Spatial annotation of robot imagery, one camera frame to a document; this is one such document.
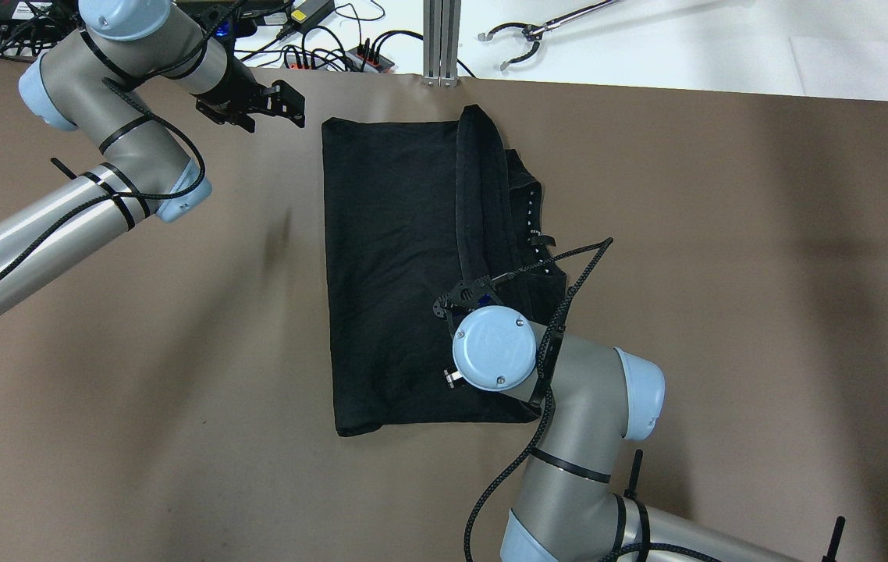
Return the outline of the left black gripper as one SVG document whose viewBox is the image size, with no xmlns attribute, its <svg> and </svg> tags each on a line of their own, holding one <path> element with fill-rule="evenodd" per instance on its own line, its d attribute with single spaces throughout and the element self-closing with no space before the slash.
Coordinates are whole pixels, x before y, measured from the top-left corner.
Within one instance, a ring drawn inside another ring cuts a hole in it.
<svg viewBox="0 0 888 562">
<path fill-rule="evenodd" d="M 298 128 L 306 126 L 305 98 L 284 80 L 276 80 L 266 87 L 258 83 L 247 67 L 226 70 L 220 81 L 209 92 L 195 96 L 195 108 L 216 124 L 233 124 L 244 130 L 254 130 L 251 114 L 283 118 Z"/>
</svg>

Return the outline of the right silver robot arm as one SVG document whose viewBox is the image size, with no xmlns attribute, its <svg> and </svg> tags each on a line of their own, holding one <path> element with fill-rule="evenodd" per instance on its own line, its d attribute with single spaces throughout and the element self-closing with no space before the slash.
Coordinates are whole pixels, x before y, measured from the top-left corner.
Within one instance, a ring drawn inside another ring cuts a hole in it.
<svg viewBox="0 0 888 562">
<path fill-rule="evenodd" d="M 786 555 L 615 494 L 623 441 L 651 434 L 665 381 L 654 363 L 565 336 L 554 409 L 528 454 L 503 561 L 783 561 Z"/>
</svg>

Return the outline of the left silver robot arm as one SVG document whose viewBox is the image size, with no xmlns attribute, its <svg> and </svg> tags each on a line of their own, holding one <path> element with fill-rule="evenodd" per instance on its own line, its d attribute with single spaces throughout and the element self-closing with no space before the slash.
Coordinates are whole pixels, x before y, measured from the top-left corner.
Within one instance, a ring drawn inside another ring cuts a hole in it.
<svg viewBox="0 0 888 562">
<path fill-rule="evenodd" d="M 304 96 L 262 83 L 173 1 L 80 1 L 73 30 L 20 76 L 24 106 L 91 144 L 63 161 L 59 187 L 0 220 L 0 317 L 141 222 L 173 222 L 211 195 L 197 144 L 140 98 L 155 79 L 179 85 L 200 114 L 254 132 L 256 117 L 304 127 Z"/>
</svg>

